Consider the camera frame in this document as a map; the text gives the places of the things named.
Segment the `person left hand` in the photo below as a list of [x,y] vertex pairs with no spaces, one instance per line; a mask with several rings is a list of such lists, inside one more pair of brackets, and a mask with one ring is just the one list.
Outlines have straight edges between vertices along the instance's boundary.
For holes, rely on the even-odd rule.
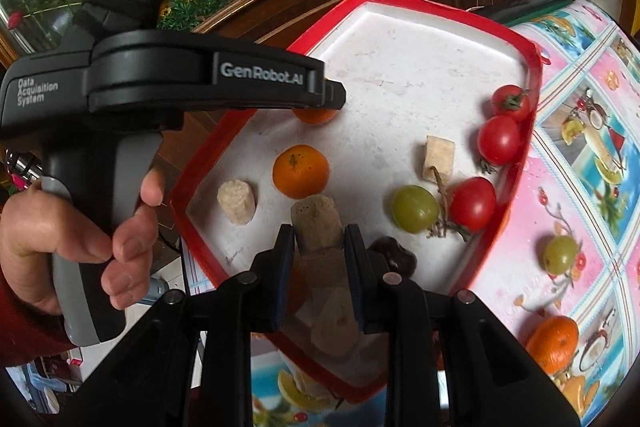
[[143,179],[141,204],[113,234],[99,229],[70,202],[37,185],[10,197],[1,213],[1,304],[58,315],[49,256],[104,269],[102,291],[123,310],[150,289],[152,248],[158,237],[155,208],[164,178],[156,169]]

